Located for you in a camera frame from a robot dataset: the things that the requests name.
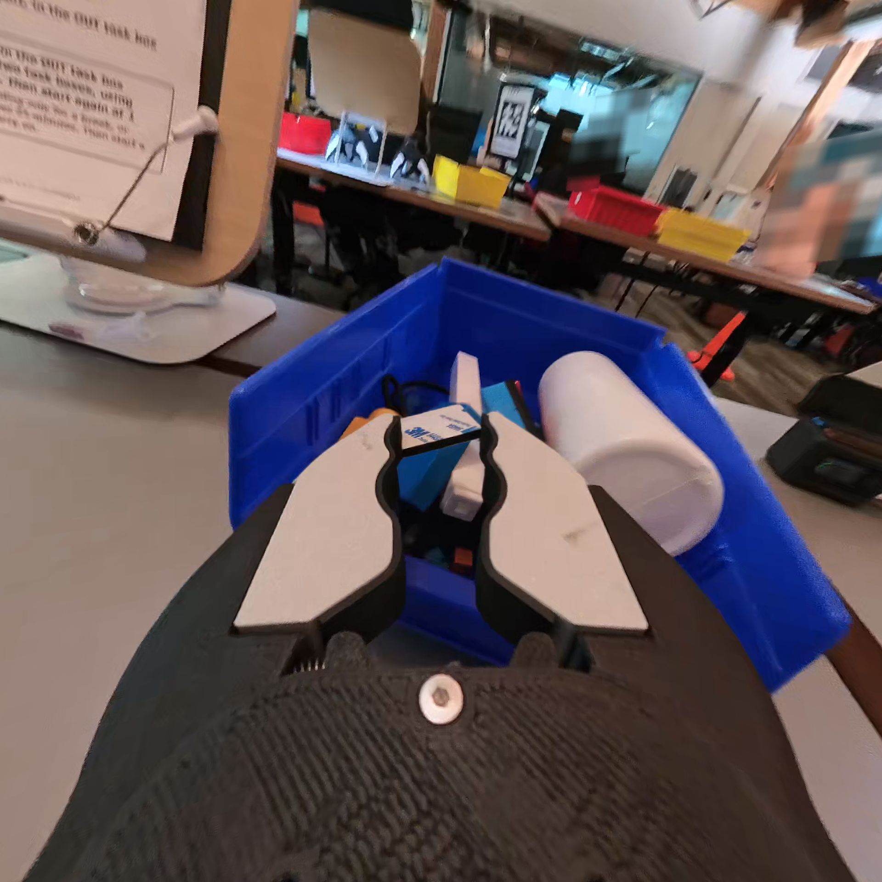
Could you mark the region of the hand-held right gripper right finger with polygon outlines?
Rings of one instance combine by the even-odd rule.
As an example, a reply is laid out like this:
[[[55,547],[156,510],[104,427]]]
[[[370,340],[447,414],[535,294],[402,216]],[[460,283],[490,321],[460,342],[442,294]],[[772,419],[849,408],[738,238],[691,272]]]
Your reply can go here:
[[[649,625],[579,472],[502,413],[481,426],[477,606],[499,634],[644,634]]]

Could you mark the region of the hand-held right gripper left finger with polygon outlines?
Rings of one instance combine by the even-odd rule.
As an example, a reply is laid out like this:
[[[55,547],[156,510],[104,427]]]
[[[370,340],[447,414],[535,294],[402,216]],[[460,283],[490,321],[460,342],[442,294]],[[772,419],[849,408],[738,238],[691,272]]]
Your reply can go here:
[[[292,484],[234,619],[237,633],[375,638],[401,616],[401,418],[369,421]]]

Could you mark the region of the blue plastic bin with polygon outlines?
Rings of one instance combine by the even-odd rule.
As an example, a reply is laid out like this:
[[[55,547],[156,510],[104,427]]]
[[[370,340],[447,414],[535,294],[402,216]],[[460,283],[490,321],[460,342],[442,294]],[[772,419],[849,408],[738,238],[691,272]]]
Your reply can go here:
[[[459,351],[481,380],[520,382],[538,417],[545,369],[597,351],[714,463],[725,497],[714,530],[678,557],[775,691],[838,644],[852,619],[716,400],[660,328],[456,260],[405,279],[232,392],[228,516],[233,529],[382,404],[381,380],[440,384]]]

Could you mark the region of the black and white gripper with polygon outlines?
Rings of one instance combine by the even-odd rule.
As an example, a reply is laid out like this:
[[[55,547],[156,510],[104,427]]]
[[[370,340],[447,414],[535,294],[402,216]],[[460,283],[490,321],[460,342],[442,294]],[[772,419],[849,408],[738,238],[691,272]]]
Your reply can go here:
[[[368,168],[381,163],[383,149],[383,129],[341,122],[325,148],[325,160]]]
[[[413,136],[404,138],[391,160],[389,177],[393,181],[406,181],[424,187],[428,186],[431,172],[417,138]]]

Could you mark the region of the white rectangular bar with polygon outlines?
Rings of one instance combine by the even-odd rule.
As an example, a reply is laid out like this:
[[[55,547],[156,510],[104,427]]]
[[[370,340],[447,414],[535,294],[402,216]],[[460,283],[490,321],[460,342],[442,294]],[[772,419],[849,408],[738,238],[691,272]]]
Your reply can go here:
[[[481,422],[482,398],[478,359],[460,351],[454,360],[449,384],[450,403],[470,407]],[[441,498],[440,509],[448,516],[471,522],[482,506],[484,466],[480,444],[470,442],[454,466]]]

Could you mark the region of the blue box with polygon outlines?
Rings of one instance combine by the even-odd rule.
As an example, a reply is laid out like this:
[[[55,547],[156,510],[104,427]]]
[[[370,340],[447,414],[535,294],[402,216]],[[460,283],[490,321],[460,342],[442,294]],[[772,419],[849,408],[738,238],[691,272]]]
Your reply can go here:
[[[502,413],[514,424],[537,433],[518,380],[485,386],[481,398],[483,412]],[[401,499],[422,512],[435,502],[440,504],[451,472],[469,443],[404,458],[399,466]]]

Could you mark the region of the white foam cylinder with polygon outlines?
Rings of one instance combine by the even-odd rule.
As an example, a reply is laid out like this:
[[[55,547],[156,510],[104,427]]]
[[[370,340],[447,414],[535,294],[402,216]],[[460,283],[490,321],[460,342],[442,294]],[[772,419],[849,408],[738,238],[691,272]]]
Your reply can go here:
[[[543,373],[538,403],[546,443],[669,555],[711,533],[724,502],[718,469],[611,359],[560,357]]]

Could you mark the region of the orange item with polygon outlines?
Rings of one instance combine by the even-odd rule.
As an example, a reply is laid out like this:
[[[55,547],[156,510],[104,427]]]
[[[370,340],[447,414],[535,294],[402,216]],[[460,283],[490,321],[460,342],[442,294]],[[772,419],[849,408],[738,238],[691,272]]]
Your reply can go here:
[[[339,436],[339,440],[343,440],[344,438],[352,435],[353,433],[359,431],[368,423],[380,418],[381,416],[390,415],[390,416],[401,416],[401,414],[389,407],[379,407],[373,410],[367,416],[357,416],[352,419],[352,421],[347,425],[347,428],[342,432]]]

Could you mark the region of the orange stand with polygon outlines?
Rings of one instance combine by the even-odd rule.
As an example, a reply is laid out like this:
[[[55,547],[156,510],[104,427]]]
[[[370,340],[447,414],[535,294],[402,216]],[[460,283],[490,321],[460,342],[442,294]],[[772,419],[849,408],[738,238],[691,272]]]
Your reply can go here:
[[[747,317],[746,312],[739,312],[700,350],[687,352],[688,361],[709,389],[735,380],[731,365],[747,339],[749,329],[743,329]]]

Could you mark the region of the black open case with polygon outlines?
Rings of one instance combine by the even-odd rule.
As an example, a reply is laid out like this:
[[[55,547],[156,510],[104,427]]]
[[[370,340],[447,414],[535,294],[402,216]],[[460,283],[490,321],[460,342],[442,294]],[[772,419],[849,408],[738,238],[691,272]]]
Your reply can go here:
[[[818,381],[797,414],[766,452],[778,478],[848,506],[880,500],[881,363]]]

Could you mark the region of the yellow plastic bin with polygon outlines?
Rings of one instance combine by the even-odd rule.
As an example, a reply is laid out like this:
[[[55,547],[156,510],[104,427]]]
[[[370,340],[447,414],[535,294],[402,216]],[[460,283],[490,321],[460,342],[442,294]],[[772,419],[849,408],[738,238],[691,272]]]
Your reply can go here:
[[[437,155],[433,164],[435,192],[465,204],[497,210],[512,178],[492,169],[458,163]]]
[[[730,262],[751,237],[749,229],[674,207],[659,215],[655,233],[660,245],[723,263]]]

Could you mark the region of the red plastic bin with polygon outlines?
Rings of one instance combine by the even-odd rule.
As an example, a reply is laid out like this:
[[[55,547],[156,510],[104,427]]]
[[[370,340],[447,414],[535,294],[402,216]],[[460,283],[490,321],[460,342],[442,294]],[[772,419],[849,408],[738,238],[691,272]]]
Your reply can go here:
[[[327,118],[284,112],[281,116],[278,148],[323,157],[332,134],[332,122]]]
[[[646,201],[610,186],[594,186],[573,191],[569,210],[580,220],[609,226],[637,237],[649,237],[656,230],[666,207]]]

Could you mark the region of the wooden desk with black legs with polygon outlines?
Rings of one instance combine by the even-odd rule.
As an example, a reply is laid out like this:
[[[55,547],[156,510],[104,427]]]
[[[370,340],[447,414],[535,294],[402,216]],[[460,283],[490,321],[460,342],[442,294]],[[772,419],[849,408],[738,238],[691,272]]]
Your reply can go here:
[[[543,218],[530,205],[504,197],[498,208],[472,205],[447,198],[419,187],[395,181],[376,182],[361,174],[351,174],[349,168],[334,170],[318,156],[278,149],[271,187],[272,278],[275,291],[289,298],[295,297],[298,285],[294,277],[295,241],[294,203],[302,202],[320,209],[328,194],[342,190],[343,200],[357,209],[368,211],[367,217],[390,243],[392,253],[385,263],[369,259],[368,281],[356,282],[356,291],[350,299],[368,298],[397,284],[399,272],[399,239],[392,236],[389,221],[419,212],[419,220],[427,215],[444,216],[469,226],[482,227],[501,235],[499,261],[506,249],[517,240],[528,240],[546,245],[551,231]]]

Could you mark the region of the wooden instruction board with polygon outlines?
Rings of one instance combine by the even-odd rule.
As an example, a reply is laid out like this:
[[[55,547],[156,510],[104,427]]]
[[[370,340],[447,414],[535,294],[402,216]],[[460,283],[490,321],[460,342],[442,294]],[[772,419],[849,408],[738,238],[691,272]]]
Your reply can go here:
[[[199,288],[227,281],[248,265],[266,224],[281,113],[299,2],[229,3],[219,134],[206,193],[200,251],[137,236],[146,258],[69,249],[72,256],[148,278]]]

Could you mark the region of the black white marker sign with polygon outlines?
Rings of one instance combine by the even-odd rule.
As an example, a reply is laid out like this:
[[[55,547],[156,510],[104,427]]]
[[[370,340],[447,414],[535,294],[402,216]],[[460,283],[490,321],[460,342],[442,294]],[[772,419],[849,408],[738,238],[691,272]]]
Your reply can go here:
[[[501,83],[489,127],[487,156],[511,161],[520,157],[537,93],[532,84]]]

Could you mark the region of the printed instruction sheet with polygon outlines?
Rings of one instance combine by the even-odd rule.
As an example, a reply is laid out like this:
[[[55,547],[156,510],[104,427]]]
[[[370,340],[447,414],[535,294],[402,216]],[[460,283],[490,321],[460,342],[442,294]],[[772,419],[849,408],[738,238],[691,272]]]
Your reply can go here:
[[[205,1],[3,1],[2,198],[170,240],[205,14]]]

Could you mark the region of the wooden board on stand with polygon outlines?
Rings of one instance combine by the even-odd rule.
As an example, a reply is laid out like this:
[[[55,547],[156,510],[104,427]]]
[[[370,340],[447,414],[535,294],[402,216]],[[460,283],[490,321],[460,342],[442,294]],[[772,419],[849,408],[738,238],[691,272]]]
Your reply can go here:
[[[404,138],[414,136],[420,114],[422,59],[417,46],[401,30],[315,7],[308,47],[319,109],[339,124],[383,129],[381,163],[361,169],[378,180],[391,180],[391,160]]]

